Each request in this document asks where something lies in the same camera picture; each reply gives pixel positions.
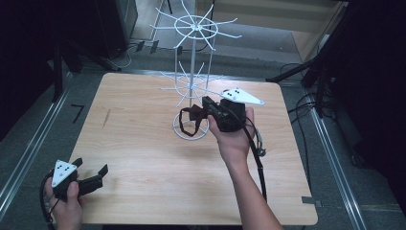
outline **cable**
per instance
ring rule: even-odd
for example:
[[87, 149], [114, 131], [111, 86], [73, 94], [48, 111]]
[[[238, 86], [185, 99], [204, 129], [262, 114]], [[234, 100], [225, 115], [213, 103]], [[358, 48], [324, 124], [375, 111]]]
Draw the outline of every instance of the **cable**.
[[251, 125], [247, 125], [247, 126], [252, 126], [254, 131], [255, 131], [255, 136], [257, 137], [257, 147], [260, 148], [259, 146], [259, 132], [258, 129], [255, 127], [253, 121], [251, 121], [251, 119], [249, 119], [248, 117], [245, 117], [250, 123]]
[[54, 174], [54, 170], [51, 170], [50, 172], [48, 172], [48, 174], [42, 179], [41, 187], [39, 187], [39, 204], [41, 205], [42, 215], [44, 216], [45, 221], [47, 222], [47, 226], [48, 226], [49, 230], [55, 230], [55, 227], [54, 227], [54, 224], [53, 224], [54, 220], [53, 220], [53, 218], [51, 216], [51, 212], [48, 212], [47, 208], [45, 207], [44, 187], [45, 187], [45, 184], [46, 184], [48, 178], [53, 176], [53, 174]]
[[282, 74], [282, 69], [283, 69], [285, 66], [288, 66], [288, 65], [301, 65], [301, 63], [287, 63], [287, 64], [281, 66], [281, 68], [280, 68], [280, 74]]
[[50, 215], [52, 214], [52, 211], [54, 211], [54, 209], [55, 209], [56, 205], [59, 203], [59, 201], [60, 201], [60, 198], [56, 200], [56, 203], [54, 204], [54, 206], [53, 206], [53, 207], [51, 208], [51, 210], [49, 211], [49, 214], [50, 214]]
[[[226, 106], [222, 106], [220, 105], [222, 108], [224, 108], [225, 110], [227, 110], [231, 115], [233, 115], [233, 117], [239, 122], [239, 124], [241, 125], [242, 129], [244, 130], [245, 134], [248, 137], [248, 141], [250, 143], [250, 147], [251, 147], [251, 151], [254, 155], [254, 160], [257, 164], [257, 168], [258, 168], [258, 174], [259, 174], [259, 183], [260, 183], [260, 188], [262, 190], [262, 196], [265, 200], [267, 200], [267, 194], [266, 194], [266, 186], [265, 186], [265, 177], [263, 175], [263, 166], [262, 163], [260, 162], [259, 159], [259, 155], [258, 155], [258, 148], [256, 147], [253, 138], [251, 137], [250, 132], [248, 131], [246, 125], [239, 119], [239, 117], [236, 115], [236, 113], [234, 111], [232, 111], [231, 109], [229, 109]], [[255, 126], [254, 123], [248, 118], [248, 120], [251, 122], [253, 128], [255, 131], [258, 131]]]
[[127, 51], [126, 51], [127, 56], [128, 56], [128, 58], [129, 58], [129, 61], [128, 61], [128, 64], [127, 64], [127, 65], [118, 65], [118, 64], [114, 63], [113, 61], [111, 61], [109, 58], [107, 59], [108, 62], [110, 62], [112, 65], [116, 66], [117, 68], [125, 68], [125, 67], [128, 67], [128, 66], [131, 64], [131, 60], [132, 60], [131, 55], [129, 54], [129, 51], [132, 50], [134, 47], [138, 47], [138, 44], [137, 44], [137, 45], [134, 45], [134, 46], [131, 46], [131, 47], [128, 48]]
[[[316, 103], [315, 102], [309, 102], [309, 103], [301, 104], [301, 101], [303, 99], [307, 98], [308, 96], [311, 96], [311, 95], [316, 95], [316, 93], [305, 94], [304, 96], [302, 96], [297, 101], [295, 108], [287, 110], [288, 113], [292, 113], [292, 112], [296, 113], [296, 118], [293, 121], [291, 121], [291, 124], [294, 124], [295, 122], [298, 122], [298, 126], [299, 126], [299, 129], [301, 131], [302, 138], [304, 140], [305, 170], [306, 170], [307, 183], [308, 183], [310, 192], [312, 191], [312, 186], [311, 186], [311, 178], [310, 178], [310, 166], [309, 166], [309, 160], [308, 160], [308, 149], [307, 149], [307, 141], [306, 141], [306, 138], [305, 138], [305, 132], [304, 132], [304, 129], [303, 129], [302, 123], [301, 123], [301, 118], [303, 118], [305, 115], [307, 115], [308, 112], [311, 111], [311, 109], [313, 109], [315, 107]], [[331, 108], [330, 102], [322, 102], [322, 108]]]

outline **white cord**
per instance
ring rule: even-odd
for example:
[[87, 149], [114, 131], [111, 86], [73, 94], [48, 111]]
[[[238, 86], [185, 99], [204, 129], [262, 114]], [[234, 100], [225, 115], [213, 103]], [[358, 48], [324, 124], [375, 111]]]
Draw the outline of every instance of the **white cord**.
[[112, 65], [116, 66], [117, 68], [125, 68], [125, 67], [128, 67], [128, 66], [131, 64], [131, 60], [132, 60], [131, 55], [129, 54], [129, 51], [130, 51], [132, 48], [134, 48], [134, 47], [138, 47], [138, 45], [131, 46], [130, 48], [127, 49], [127, 56], [128, 56], [128, 58], [129, 58], [129, 61], [128, 61], [128, 64], [127, 64], [127, 65], [118, 65], [118, 64], [116, 64], [116, 63], [113, 63], [113, 61], [111, 61], [109, 58], [107, 59], [108, 62], [110, 62]]

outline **gray carpet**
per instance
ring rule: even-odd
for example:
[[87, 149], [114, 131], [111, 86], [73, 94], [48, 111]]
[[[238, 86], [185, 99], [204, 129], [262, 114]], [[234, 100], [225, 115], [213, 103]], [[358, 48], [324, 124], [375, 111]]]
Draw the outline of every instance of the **gray carpet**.
[[[129, 54], [132, 61], [131, 64], [124, 68], [124, 73], [143, 73], [141, 70], [170, 72], [174, 70], [174, 53], [172, 50], [158, 49], [156, 53], [151, 54], [150, 47], [145, 47], [140, 52], [135, 52], [135, 49], [132, 49]], [[184, 61], [185, 66], [189, 66], [187, 63], [190, 58], [189, 54], [185, 52], [179, 57]], [[199, 62], [207, 60], [207, 54], [198, 54]], [[87, 58], [83, 58], [82, 61], [84, 64], [83, 70], [80, 74], [74, 75], [63, 107], [42, 143], [7, 213], [0, 222], [0, 229], [2, 230], [46, 229], [38, 203], [40, 181], [49, 169], [54, 166], [57, 159], [69, 159], [98, 85], [103, 74], [106, 73], [100, 66]], [[113, 61], [125, 65], [128, 58], [126, 54], [122, 54], [121, 57]], [[284, 72], [295, 66], [294, 64], [284, 65], [285, 62], [216, 55], [214, 56], [212, 74], [224, 75], [225, 78], [237, 80], [263, 81], [265, 78], [277, 76], [280, 71]], [[281, 83], [282, 93], [288, 109], [294, 108], [296, 102], [305, 94], [304, 90], [299, 86], [301, 77], [301, 74], [297, 74]], [[47, 113], [52, 97], [53, 87], [37, 100], [9, 135], [0, 142], [0, 187], [4, 187], [35, 130]], [[84, 105], [84, 109], [75, 123], [73, 122], [78, 115], [78, 108], [71, 106], [71, 104]], [[294, 120], [295, 115], [290, 114], [290, 116], [291, 120]], [[307, 226], [305, 229], [351, 229], [349, 215], [310, 114], [304, 116], [301, 122], [307, 143], [312, 193], [313, 197], [321, 203], [316, 208], [319, 217], [318, 223], [314, 226]], [[370, 229], [406, 229], [406, 219], [399, 210], [386, 179], [373, 169], [354, 167], [350, 162], [348, 146], [337, 123], [329, 118], [325, 118], [325, 122], [367, 226]], [[305, 148], [302, 133], [298, 123], [294, 123], [292, 127], [305, 166]], [[302, 229], [302, 226], [285, 226], [285, 228]], [[102, 226], [84, 225], [82, 229], [101, 230]]]

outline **wire sculpture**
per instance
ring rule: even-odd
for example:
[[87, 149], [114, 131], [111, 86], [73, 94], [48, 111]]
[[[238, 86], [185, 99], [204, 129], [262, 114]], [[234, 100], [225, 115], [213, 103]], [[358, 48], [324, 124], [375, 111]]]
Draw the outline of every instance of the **wire sculpture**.
[[[174, 73], [163, 73], [162, 72], [163, 76], [174, 80], [174, 87], [160, 88], [160, 89], [176, 90], [176, 92], [182, 96], [182, 98], [177, 106], [179, 106], [185, 99], [188, 99], [189, 107], [191, 107], [192, 100], [198, 100], [200, 102], [200, 104], [202, 104], [201, 98], [203, 96], [205, 96], [208, 92], [220, 95], [218, 93], [215, 93], [215, 92], [209, 90], [209, 82], [215, 81], [215, 80], [218, 80], [221, 78], [221, 77], [210, 78], [210, 70], [212, 67], [213, 53], [215, 51], [215, 48], [214, 48], [215, 37], [217, 35], [224, 35], [224, 36], [227, 36], [230, 38], [240, 38], [241, 35], [225, 34], [225, 33], [222, 33], [219, 31], [218, 25], [230, 24], [230, 23], [237, 21], [237, 19], [235, 18], [234, 20], [225, 21], [225, 22], [214, 22], [212, 19], [209, 19], [208, 15], [209, 15], [209, 13], [213, 12], [214, 5], [211, 5], [211, 7], [209, 8], [209, 10], [206, 12], [206, 14], [204, 16], [190, 14], [188, 9], [185, 7], [183, 0], [182, 0], [182, 6], [186, 12], [186, 15], [181, 16], [181, 17], [174, 17], [174, 16], [164, 13], [156, 8], [156, 10], [160, 14], [167, 16], [169, 18], [172, 18], [174, 20], [174, 23], [173, 23], [172, 27], [155, 27], [152, 25], [151, 25], [151, 27], [156, 30], [175, 30], [178, 34], [183, 36], [183, 38], [179, 41], [179, 43], [173, 47], [174, 53], [175, 53], [175, 71], [174, 71]], [[189, 73], [186, 72], [181, 61], [178, 61], [178, 59], [177, 59], [178, 49], [186, 39], [192, 40], [191, 71]], [[204, 40], [206, 42], [207, 46], [209, 46], [211, 49], [209, 66], [208, 66], [208, 71], [207, 71], [206, 75], [203, 75], [201, 73], [201, 71], [203, 70], [203, 67], [204, 67], [204, 62], [201, 64], [197, 73], [195, 73], [196, 42], [198, 40]], [[180, 69], [182, 70], [181, 74], [178, 74], [178, 69], [177, 69], [178, 65], [179, 65]], [[200, 135], [196, 135], [193, 138], [191, 138], [189, 136], [185, 136], [182, 132], [179, 131], [178, 118], [179, 118], [179, 113], [173, 119], [173, 129], [174, 129], [175, 133], [183, 139], [197, 140], [197, 139], [200, 139], [203, 136], [205, 136], [206, 133], [208, 132], [209, 122], [208, 122], [208, 120], [206, 120], [205, 126], [202, 126], [203, 124], [200, 125], [200, 128], [199, 128], [199, 130], [201, 131]], [[182, 123], [183, 123], [183, 125], [193, 125], [194, 126], [194, 121], [188, 120], [188, 121], [183, 121]]]

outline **human hand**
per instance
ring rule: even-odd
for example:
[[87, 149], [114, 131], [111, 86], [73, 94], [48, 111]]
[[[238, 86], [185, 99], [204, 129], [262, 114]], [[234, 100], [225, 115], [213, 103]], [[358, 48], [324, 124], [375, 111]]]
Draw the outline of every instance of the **human hand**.
[[74, 181], [68, 187], [67, 201], [58, 201], [54, 196], [52, 184], [52, 177], [48, 178], [45, 184], [45, 191], [47, 197], [50, 199], [50, 207], [54, 208], [52, 211], [56, 218], [58, 230], [79, 230], [81, 227], [81, 203], [83, 199], [78, 198], [79, 184]]
[[[254, 109], [247, 107], [245, 109], [246, 117], [254, 123]], [[247, 155], [250, 149], [250, 144], [244, 130], [241, 129], [236, 132], [221, 132], [217, 127], [217, 122], [212, 115], [208, 116], [209, 129], [217, 139], [218, 148], [221, 157], [226, 163], [227, 167], [231, 166], [246, 166]], [[254, 136], [254, 128], [247, 126], [251, 137]]]

